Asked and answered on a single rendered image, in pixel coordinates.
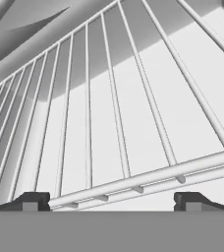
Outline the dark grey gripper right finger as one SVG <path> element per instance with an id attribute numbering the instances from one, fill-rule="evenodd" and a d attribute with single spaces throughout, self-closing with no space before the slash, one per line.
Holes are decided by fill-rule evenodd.
<path id="1" fill-rule="evenodd" d="M 207 199 L 199 192 L 175 192 L 174 211 L 224 211 L 224 205 Z"/>

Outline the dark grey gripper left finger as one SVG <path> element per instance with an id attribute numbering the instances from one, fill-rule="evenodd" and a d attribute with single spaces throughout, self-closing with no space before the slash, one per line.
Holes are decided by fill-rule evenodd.
<path id="1" fill-rule="evenodd" d="M 49 192 L 25 192 L 10 203 L 0 205 L 0 211 L 5 212 L 49 212 Z"/>

